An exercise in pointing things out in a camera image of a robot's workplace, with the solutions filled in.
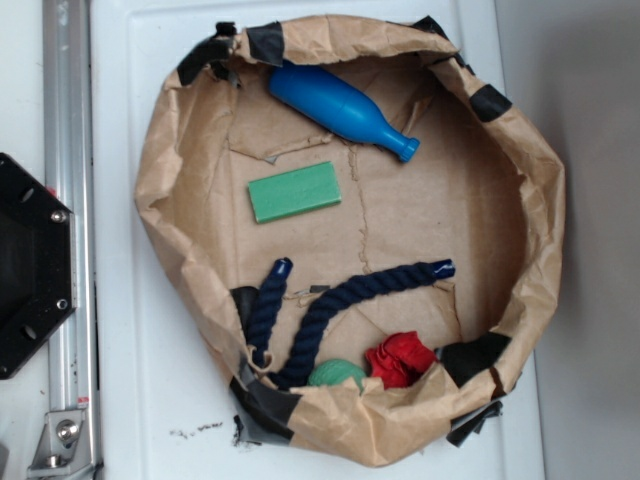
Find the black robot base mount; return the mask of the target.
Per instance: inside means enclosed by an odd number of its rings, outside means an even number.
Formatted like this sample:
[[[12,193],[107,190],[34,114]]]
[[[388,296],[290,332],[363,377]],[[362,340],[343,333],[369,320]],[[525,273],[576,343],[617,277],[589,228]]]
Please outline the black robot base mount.
[[[75,310],[73,213],[1,155],[1,378],[12,378]]]

